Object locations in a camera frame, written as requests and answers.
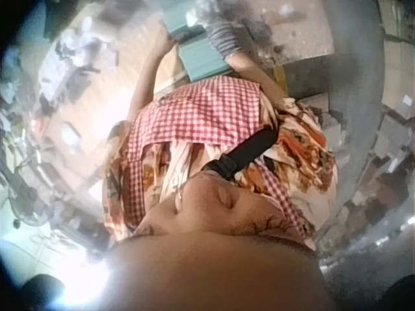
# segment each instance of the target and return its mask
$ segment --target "checkered apron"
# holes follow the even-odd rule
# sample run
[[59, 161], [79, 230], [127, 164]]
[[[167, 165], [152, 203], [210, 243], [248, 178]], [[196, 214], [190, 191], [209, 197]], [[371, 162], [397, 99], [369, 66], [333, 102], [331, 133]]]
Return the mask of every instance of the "checkered apron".
[[[259, 85], [253, 82], [215, 76], [182, 86], [141, 110], [128, 141], [130, 208], [125, 216], [132, 229], [145, 215], [141, 162], [144, 147], [173, 140], [235, 147], [261, 129], [259, 92]], [[276, 205], [303, 233], [296, 210], [278, 178], [262, 158], [255, 162]]]

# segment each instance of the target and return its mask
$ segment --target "shoulder strap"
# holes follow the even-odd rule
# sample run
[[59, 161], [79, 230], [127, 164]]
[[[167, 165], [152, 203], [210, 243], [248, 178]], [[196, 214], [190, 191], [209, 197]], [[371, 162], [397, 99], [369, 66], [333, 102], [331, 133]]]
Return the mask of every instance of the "shoulder strap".
[[278, 138], [278, 132], [271, 128], [263, 128], [219, 160], [208, 162], [202, 170], [214, 170], [226, 180], [232, 180], [237, 172], [267, 151]]

